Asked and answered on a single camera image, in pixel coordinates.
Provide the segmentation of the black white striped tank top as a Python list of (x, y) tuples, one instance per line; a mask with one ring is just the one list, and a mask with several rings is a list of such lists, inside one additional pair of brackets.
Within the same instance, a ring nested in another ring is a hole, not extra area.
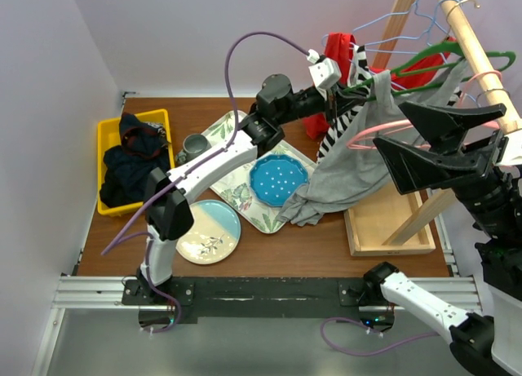
[[(349, 69), (346, 77), (344, 77), (345, 73), (343, 73), (341, 81), (346, 80), (349, 86), (355, 86), (357, 83), (364, 82), (376, 73), (379, 73), (379, 70), (369, 67), (364, 46), (357, 46), (351, 43), (348, 50), (352, 52), (352, 55), (346, 59)], [(341, 58), (338, 61), (338, 65), (341, 65), (341, 61), (345, 61), (345, 59)], [(443, 64), (443, 60), (440, 54), (430, 55), (408, 68), (408, 70), (425, 69), (441, 64)], [(434, 70), (406, 77), (397, 77), (395, 74), (392, 74), (391, 91), (399, 92), (414, 89), (434, 82), (435, 78), (433, 76), (435, 73), (436, 71)], [(349, 100), (349, 103), (346, 105), (338, 104), (338, 109), (341, 113), (331, 121), (327, 121), (324, 114), (319, 115), (320, 120), (326, 122), (327, 128), (326, 126), (319, 126), (319, 131), (316, 132), (317, 135), (324, 134), (316, 155), (317, 164), (321, 163), (329, 150), (334, 146), (334, 143), (343, 135), (344, 131), (362, 110), (364, 103), (365, 101), (361, 100)]]

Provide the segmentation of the thick pink plastic hanger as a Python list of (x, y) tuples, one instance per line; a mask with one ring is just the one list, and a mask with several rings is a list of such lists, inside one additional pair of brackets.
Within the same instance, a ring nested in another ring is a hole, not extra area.
[(365, 129), (355, 136), (353, 136), (350, 140), (347, 141), (346, 146), (349, 149), (353, 150), (369, 150), (375, 149), (374, 146), (369, 146), (368, 144), (364, 144), (365, 141), (372, 141), (374, 137), (381, 135), (391, 135), (396, 134), (406, 130), (413, 130), (414, 127), (408, 120), (395, 121), (379, 124), (376, 126), (372, 126), (368, 129)]

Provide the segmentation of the navy maroon-trimmed tank top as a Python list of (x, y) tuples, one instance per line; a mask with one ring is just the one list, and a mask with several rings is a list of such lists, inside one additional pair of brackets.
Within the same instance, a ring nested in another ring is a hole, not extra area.
[(160, 168), (170, 169), (169, 143), (161, 123), (142, 122), (136, 115), (123, 113), (118, 125), (120, 143), (103, 156), (105, 182), (118, 182), (124, 188), (143, 193), (149, 173)]

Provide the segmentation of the blue wire hanger front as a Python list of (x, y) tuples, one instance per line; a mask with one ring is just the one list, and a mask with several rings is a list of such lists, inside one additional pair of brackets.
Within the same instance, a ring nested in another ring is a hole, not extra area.
[[(418, 2), (419, 0), (413, 0), (412, 2), (408, 2), (405, 7), (402, 7), (400, 3), (397, 2), (394, 11), (372, 20), (369, 23), (363, 24), (353, 29), (353, 31), (357, 32), (361, 29), (368, 28), (370, 25), (376, 24), (381, 20), (386, 20), (388, 23), (402, 25), (410, 13), (414, 13), (417, 16), (430, 20), (430, 24), (427, 28), (416, 37), (404, 36), (401, 33), (392, 33), (389, 38), (370, 43), (369, 50), (376, 56), (394, 55), (398, 52), (395, 49), (397, 41), (407, 40), (412, 42), (419, 41), (422, 38), (428, 39), (433, 28), (443, 29), (443, 27), (436, 21), (437, 12), (434, 11), (430, 15), (420, 13), (418, 11)], [(322, 44), (325, 46), (325, 56), (332, 59), (338, 65), (341, 73), (338, 83), (340, 86), (345, 86), (348, 81), (350, 67), (355, 62), (356, 38), (354, 34), (331, 32), (323, 37)], [(429, 82), (435, 75), (435, 70), (433, 68), (435, 66), (443, 65), (448, 56), (449, 53), (447, 51), (423, 56), (412, 65), (404, 67), (401, 75), (393, 78), (392, 85), (400, 88), (400, 90), (404, 90), (406, 88), (419, 87), (422, 84)]]

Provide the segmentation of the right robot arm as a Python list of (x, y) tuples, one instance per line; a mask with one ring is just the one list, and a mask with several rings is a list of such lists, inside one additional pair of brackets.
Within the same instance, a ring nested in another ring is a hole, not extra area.
[(400, 193), (425, 188), (449, 189), (471, 214), (488, 240), (476, 243), (493, 315), (454, 307), (414, 284), (390, 263), (380, 263), (363, 277), (363, 294), (374, 305), (405, 308), (449, 345), (453, 357), (474, 375), (521, 372), (521, 194), (507, 172), (521, 165), (521, 133), (494, 131), (465, 143), (467, 132), (499, 119), (503, 104), (482, 108), (446, 108), (406, 101), (401, 112), (428, 143), (415, 148), (379, 136), (374, 145)]

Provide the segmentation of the thin pink wire hanger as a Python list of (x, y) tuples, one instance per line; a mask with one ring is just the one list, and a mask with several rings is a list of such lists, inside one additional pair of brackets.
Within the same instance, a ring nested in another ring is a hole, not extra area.
[(484, 76), (487, 76), (487, 75), (495, 75), (499, 81), (502, 80), (502, 73), (496, 69), (492, 69), (492, 70), (489, 70), (489, 71), (485, 71), (485, 72), (482, 72), (482, 73), (476, 73), (475, 75), (473, 75), (463, 86), (462, 88), (462, 94), (461, 96), (459, 97), (458, 99), (458, 102), (456, 103), (456, 107), (457, 108), (460, 108), (463, 104), (463, 101), (465, 100), (465, 97), (469, 91), (469, 89), (471, 88), (471, 85), (474, 81), (476, 80), (479, 80), (480, 78), (484, 77)]

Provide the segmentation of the grey tank top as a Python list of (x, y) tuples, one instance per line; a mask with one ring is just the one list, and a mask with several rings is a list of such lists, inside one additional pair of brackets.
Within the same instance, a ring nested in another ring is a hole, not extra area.
[(298, 226), (315, 225), (323, 215), (345, 211), (388, 184), (391, 177), (378, 150), (351, 149), (348, 141), (370, 127), (404, 120), (399, 104), (405, 101), (440, 107), (453, 105), (466, 72), (467, 62), (463, 60), (436, 78), (440, 87), (397, 97), (392, 95), (389, 71), (374, 75), (370, 92), (376, 100), (363, 105), (318, 163), (309, 182), (299, 186), (285, 202), (276, 220)]

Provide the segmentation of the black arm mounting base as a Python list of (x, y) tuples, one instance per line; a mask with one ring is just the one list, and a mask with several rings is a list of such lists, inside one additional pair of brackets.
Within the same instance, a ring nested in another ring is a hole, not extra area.
[(395, 310), (365, 292), (360, 278), (176, 276), (160, 285), (180, 304), (180, 321), (201, 318), (346, 317), (368, 327), (390, 328)]

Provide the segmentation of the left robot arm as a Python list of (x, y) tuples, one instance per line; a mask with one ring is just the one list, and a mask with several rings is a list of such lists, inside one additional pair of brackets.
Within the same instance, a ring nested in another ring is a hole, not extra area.
[(190, 205), (206, 189), (272, 150), (285, 136), (282, 125), (317, 113), (333, 120), (366, 100), (362, 90), (339, 83), (324, 93), (314, 86), (294, 92), (287, 76), (273, 74), (230, 142), (216, 144), (171, 174), (152, 171), (144, 203), (149, 240), (137, 274), (141, 296), (151, 304), (175, 302), (170, 283), (176, 244), (194, 224)]

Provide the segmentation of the green plastic hanger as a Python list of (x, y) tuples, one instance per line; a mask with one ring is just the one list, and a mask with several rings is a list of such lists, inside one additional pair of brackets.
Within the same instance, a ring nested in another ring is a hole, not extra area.
[[(453, 63), (444, 63), (443, 60), (441, 61), (433, 61), (431, 58), (435, 56), (439, 56), (441, 59), (450, 56), (450, 55), (456, 55), (458, 57), (458, 60)], [(505, 69), (510, 68), (516, 60), (515, 52), (513, 51), (486, 51), (485, 57), (487, 60), (489, 58), (507, 58), (507, 63), (502, 66), (499, 70), (494, 69), (494, 72), (502, 72)], [(392, 95), (406, 95), (409, 93), (414, 93), (417, 91), (426, 91), (431, 89), (436, 89), (438, 87), (441, 87), (442, 83), (435, 83), (431, 82), (432, 78), (435, 76), (436, 71), (439, 69), (445, 69), (450, 68), (459, 65), (464, 60), (468, 62), (468, 64), (471, 67), (471, 56), (468, 59), (465, 56), (464, 51), (460, 47), (460, 45), (457, 42), (452, 41), (443, 41), (440, 42), (434, 46), (429, 46), (428, 48), (422, 50), (419, 52), (415, 57), (413, 57), (411, 60), (406, 62), (405, 64), (396, 67), (392, 70), (384, 70), (389, 71), (391, 74), (391, 83), (398, 84), (400, 86), (405, 86), (403, 82), (397, 82), (396, 79), (409, 79), (411, 76), (418, 76), (421, 75), (421, 77), (415, 77), (414, 82), (412, 86), (410, 86), (408, 89), (403, 89), (399, 91), (392, 90)], [(363, 93), (366, 92), (366, 87), (369, 87), (374, 83), (374, 77), (370, 77), (363, 82), (358, 82), (355, 86), (350, 87), (344, 87), (338, 91), (337, 95), (339, 97), (343, 97), (346, 100), (359, 100), (359, 101), (373, 101), (375, 100), (375, 96), (373, 95), (366, 95), (364, 96)]]

